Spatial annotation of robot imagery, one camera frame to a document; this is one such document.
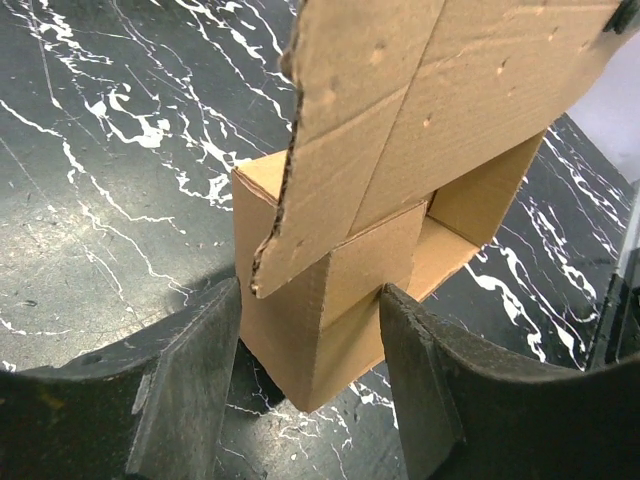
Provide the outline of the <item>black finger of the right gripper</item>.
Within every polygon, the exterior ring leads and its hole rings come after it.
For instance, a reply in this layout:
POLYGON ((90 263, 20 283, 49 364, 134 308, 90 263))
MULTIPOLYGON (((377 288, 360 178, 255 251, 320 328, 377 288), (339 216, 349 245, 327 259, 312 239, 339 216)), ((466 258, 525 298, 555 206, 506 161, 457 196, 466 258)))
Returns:
POLYGON ((611 18, 603 28, 603 32, 614 32, 622 35, 627 31, 639 28, 639 0, 622 0, 611 18))

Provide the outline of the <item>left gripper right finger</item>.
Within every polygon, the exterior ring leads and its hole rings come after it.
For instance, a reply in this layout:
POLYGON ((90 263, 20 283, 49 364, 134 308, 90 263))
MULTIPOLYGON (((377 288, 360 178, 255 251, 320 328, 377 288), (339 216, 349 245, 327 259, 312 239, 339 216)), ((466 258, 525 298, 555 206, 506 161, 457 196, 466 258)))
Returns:
POLYGON ((381 335, 412 479, 635 479, 639 358, 587 372, 533 360, 379 296, 381 335))

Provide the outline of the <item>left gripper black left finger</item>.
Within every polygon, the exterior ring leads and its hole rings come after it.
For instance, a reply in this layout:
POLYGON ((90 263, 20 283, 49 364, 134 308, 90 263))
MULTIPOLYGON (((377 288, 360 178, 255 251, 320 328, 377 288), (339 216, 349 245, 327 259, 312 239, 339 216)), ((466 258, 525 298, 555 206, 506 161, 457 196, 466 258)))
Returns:
POLYGON ((210 479, 241 320, 236 278, 122 340, 1 375, 5 479, 210 479))

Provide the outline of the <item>cardboard box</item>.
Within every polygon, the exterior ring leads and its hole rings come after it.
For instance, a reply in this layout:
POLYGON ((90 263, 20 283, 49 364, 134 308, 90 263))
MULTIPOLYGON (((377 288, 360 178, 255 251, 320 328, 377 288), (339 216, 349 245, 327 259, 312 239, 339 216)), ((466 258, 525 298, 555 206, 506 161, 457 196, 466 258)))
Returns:
POLYGON ((303 1, 288 148, 234 169, 240 336, 311 412, 382 361, 378 292, 422 300, 500 226, 548 126, 638 31, 621 1, 303 1))

